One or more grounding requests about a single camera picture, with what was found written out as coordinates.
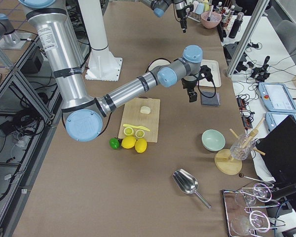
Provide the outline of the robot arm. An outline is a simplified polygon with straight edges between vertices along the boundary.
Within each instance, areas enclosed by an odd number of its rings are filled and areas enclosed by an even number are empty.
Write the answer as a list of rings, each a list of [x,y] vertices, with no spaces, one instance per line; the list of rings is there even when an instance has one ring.
[[[24,0],[21,2],[27,21],[36,28],[40,42],[60,90],[67,133],[80,142],[97,138],[103,118],[116,108],[162,85],[170,87],[180,79],[197,75],[203,51],[189,45],[182,57],[169,65],[157,66],[133,81],[102,96],[92,97],[85,88],[86,79],[115,81],[119,78],[122,59],[109,50],[103,13],[99,1],[81,0],[79,8],[91,47],[88,69],[78,57],[77,40],[69,30],[70,19],[63,0]]]
[[[140,0],[140,2],[148,6],[159,18],[173,5],[175,19],[180,23],[183,33],[186,33],[186,20],[188,14],[194,10],[193,4],[188,4],[186,0]]]

